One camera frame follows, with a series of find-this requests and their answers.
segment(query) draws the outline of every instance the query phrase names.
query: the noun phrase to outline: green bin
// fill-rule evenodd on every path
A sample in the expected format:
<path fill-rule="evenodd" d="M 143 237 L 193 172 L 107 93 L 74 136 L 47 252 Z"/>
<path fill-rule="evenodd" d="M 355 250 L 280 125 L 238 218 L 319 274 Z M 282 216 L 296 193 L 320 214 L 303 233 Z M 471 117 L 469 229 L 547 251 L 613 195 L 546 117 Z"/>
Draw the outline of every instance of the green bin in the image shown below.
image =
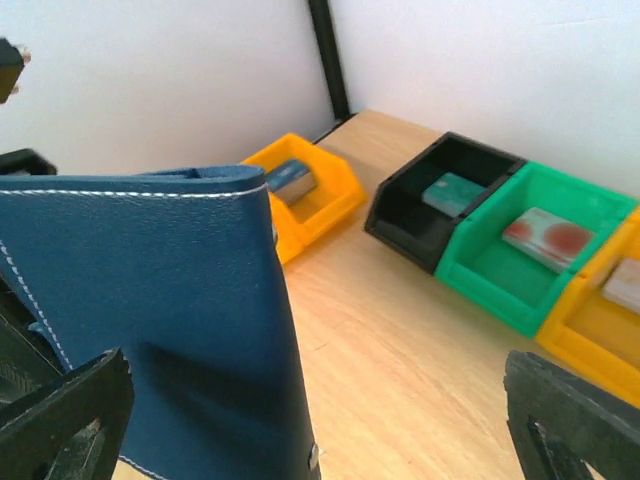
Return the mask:
<path fill-rule="evenodd" d="M 460 223 L 435 276 L 533 337 L 569 280 L 636 205 L 630 197 L 529 162 Z M 504 229 L 531 207 L 595 232 L 562 273 L 501 238 Z"/>

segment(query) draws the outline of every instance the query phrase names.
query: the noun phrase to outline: black pole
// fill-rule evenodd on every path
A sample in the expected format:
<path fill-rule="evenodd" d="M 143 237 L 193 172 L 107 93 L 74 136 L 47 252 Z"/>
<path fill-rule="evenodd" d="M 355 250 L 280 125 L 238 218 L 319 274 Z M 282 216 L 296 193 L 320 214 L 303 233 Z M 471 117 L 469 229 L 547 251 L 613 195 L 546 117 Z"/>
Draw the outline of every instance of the black pole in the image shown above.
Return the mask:
<path fill-rule="evenodd" d="M 309 11 L 313 21 L 313 29 L 316 33 L 329 96 L 331 97 L 333 115 L 336 123 L 342 123 L 351 117 L 351 110 L 349 109 L 347 90 L 342 76 L 336 36 L 333 33 L 329 0 L 309 0 Z"/>

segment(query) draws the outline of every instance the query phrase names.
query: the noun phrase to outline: wooden surface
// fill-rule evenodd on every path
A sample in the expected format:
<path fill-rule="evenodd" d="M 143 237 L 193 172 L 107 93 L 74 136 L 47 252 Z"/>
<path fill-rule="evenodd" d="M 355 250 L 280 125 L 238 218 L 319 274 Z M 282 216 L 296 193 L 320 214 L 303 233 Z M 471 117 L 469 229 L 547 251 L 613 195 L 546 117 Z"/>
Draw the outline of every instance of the wooden surface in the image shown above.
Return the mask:
<path fill-rule="evenodd" d="M 372 194 L 438 136 L 365 111 L 320 145 Z M 285 269 L 323 479 L 523 478 L 502 378 L 539 348 L 365 234 L 367 210 Z"/>

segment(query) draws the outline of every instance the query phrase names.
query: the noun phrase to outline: yellow bin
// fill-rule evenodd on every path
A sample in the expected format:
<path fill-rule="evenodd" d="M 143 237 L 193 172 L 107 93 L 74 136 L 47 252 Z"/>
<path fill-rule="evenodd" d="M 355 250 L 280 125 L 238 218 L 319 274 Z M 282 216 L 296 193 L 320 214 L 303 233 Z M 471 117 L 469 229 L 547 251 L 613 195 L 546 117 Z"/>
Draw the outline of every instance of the yellow bin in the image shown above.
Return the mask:
<path fill-rule="evenodd" d="M 283 265 L 367 199 L 345 160 L 293 133 L 286 134 L 242 163 L 258 165 L 270 172 L 291 158 L 311 169 L 317 186 L 290 206 L 269 192 L 271 215 L 278 233 L 276 249 Z"/>
<path fill-rule="evenodd" d="M 640 315 L 600 294 L 623 257 L 640 260 L 640 208 L 569 282 L 536 341 L 594 383 L 640 408 Z"/>

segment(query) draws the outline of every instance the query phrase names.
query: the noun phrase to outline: white stitching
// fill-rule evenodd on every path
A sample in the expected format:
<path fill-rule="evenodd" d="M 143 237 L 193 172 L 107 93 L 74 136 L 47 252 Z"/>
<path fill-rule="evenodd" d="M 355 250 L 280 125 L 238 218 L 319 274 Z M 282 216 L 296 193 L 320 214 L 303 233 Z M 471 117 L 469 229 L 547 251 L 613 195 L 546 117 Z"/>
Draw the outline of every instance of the white stitching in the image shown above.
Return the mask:
<path fill-rule="evenodd" d="M 110 191 L 104 192 L 104 191 L 90 191 L 90 190 L 0 190 L 0 195 L 60 194 L 60 195 L 83 195 L 83 196 L 98 196 L 98 197 L 228 198 L 228 197 L 240 197 L 242 195 L 256 193 L 266 188 L 266 186 L 267 186 L 266 183 L 263 183 L 262 185 L 256 188 L 252 188 L 251 190 L 243 190 L 240 192 L 224 192 L 224 193 L 159 193 L 159 192 L 110 192 Z M 62 356 L 64 361 L 67 362 L 67 365 L 69 366 L 69 368 L 73 369 L 73 365 L 69 361 L 69 358 L 67 357 L 67 355 L 64 353 L 64 349 L 62 348 L 62 345 L 60 345 L 60 342 L 58 341 L 58 337 L 53 332 L 51 325 L 49 325 L 49 321 L 47 320 L 47 317 L 45 316 L 42 309 L 38 306 L 38 302 L 36 302 L 33 294 L 29 290 L 29 287 L 25 283 L 24 278 L 20 274 L 20 271 L 15 266 L 13 262 L 13 258 L 11 257 L 11 255 L 9 255 L 9 251 L 7 250 L 7 247 L 5 246 L 4 242 L 1 239 L 0 239 L 0 251 L 2 251 L 2 254 L 5 257 L 5 260 L 7 261 L 7 263 L 11 267 L 11 270 L 15 274 L 18 280 L 18 283 L 20 283 L 20 286 L 22 287 L 24 292 L 27 294 L 27 297 L 31 301 L 33 308 L 35 308 L 36 312 L 38 313 L 38 316 L 42 319 L 42 323 L 44 323 L 45 327 L 47 327 L 49 334 L 51 334 L 51 338 L 53 339 L 56 347 L 58 347 L 58 350 L 60 351 L 60 355 Z M 169 480 L 167 477 L 163 477 L 158 473 L 152 472 L 151 470 L 147 470 L 146 468 L 138 465 L 136 462 L 134 462 L 128 457 L 125 457 L 124 455 L 120 455 L 119 458 L 122 459 L 124 462 L 128 463 L 129 465 L 131 465 L 132 467 L 137 468 L 141 472 L 155 478 L 156 480 Z"/>
<path fill-rule="evenodd" d="M 142 198 L 228 198 L 240 197 L 250 193 L 258 192 L 266 188 L 267 184 L 263 183 L 259 187 L 251 190 L 243 190 L 241 192 L 222 192 L 222 193 L 163 193 L 163 192 L 111 192 L 111 191 L 92 191 L 92 190 L 0 190 L 0 195 L 79 195 L 91 197 L 142 197 Z"/>

